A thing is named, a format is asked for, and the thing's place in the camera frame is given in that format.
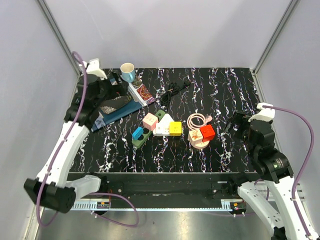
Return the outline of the yellow cube socket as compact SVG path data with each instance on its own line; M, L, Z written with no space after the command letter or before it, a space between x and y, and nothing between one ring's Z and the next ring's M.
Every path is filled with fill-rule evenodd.
M169 123L169 135L181 136L183 133L183 125L181 121L172 121Z

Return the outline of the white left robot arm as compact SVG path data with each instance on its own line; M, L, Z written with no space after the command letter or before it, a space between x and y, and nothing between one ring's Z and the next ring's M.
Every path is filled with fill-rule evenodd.
M78 149L100 116L100 107L116 105L118 101L121 106L126 105L130 101L128 86L116 71L106 79L92 73L78 79L58 142L36 178L28 178L23 185L36 206L65 214L80 198L92 194L103 198L108 193L107 178L98 173L85 173L72 181L67 178Z

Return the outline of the white triangular power strip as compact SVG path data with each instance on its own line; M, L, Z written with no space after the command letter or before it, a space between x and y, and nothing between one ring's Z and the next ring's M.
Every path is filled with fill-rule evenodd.
M166 113L163 118L160 120L159 123L155 125L154 130L152 131L152 134L154 136L160 137L160 136L169 136L170 135L170 123L173 122L173 118Z

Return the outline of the pink round socket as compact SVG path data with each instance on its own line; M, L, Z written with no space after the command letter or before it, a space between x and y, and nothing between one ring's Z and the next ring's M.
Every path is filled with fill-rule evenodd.
M191 146L198 149L198 150L206 148L210 143L209 140L203 141L203 137L200 137L198 135L196 137L189 135L188 140L189 140Z

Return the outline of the beige cube socket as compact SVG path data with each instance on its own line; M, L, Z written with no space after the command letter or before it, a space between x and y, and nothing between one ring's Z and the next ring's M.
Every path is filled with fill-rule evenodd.
M200 129L194 129L194 130L190 130L188 132L188 140L192 143L192 144L199 144L203 141L203 135L202 132L200 131Z

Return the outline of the pink cube socket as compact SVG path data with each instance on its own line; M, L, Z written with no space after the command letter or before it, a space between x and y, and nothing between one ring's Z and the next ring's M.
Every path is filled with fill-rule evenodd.
M159 122L159 119L157 116L153 115L152 113L148 113L147 115L144 116L142 120L143 127L153 131L156 127L156 124Z

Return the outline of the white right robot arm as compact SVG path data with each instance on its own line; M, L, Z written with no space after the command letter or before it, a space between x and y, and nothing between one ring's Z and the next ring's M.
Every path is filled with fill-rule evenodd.
M225 127L242 140L253 168L271 191L277 209L257 190L245 173L237 173L227 181L226 191L232 198L242 198L267 227L273 240L318 240L298 194L293 189L295 178L288 158L275 148L274 115L259 112L249 116L235 112Z

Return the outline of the blue plug adapter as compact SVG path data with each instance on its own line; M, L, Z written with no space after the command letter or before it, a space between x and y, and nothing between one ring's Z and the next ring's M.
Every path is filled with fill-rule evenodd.
M133 133L132 133L132 139L138 140L144 133L144 129L139 126Z

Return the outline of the red cube socket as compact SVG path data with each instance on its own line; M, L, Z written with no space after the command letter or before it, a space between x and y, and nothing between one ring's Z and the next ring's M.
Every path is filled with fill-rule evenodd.
M202 142L212 141L216 135L215 130L211 124L202 126L200 129L202 134Z

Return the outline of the green power strip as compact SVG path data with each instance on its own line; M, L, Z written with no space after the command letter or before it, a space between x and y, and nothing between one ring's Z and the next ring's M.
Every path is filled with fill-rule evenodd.
M156 113L155 113L155 116L157 117L158 121L160 121L163 116L165 115L165 112L163 110L158 110ZM145 130L145 128L143 128L143 133L142 135L137 139L133 139L132 140L132 144L135 148L140 148L145 142L146 140L149 138L149 136L153 133L152 130Z

